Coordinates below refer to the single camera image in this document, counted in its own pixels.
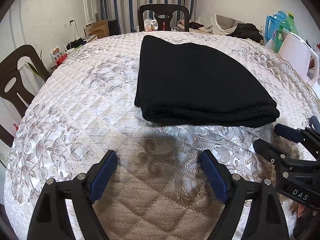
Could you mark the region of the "right hand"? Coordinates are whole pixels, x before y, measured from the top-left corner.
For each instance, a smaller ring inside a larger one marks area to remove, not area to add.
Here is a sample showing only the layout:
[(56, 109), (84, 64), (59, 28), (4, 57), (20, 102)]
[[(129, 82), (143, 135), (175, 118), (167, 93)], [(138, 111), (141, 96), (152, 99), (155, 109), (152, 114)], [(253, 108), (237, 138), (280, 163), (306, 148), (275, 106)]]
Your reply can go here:
[(292, 213), (296, 213), (298, 218), (315, 217), (318, 213), (318, 211), (312, 210), (297, 202), (291, 203), (290, 210)]

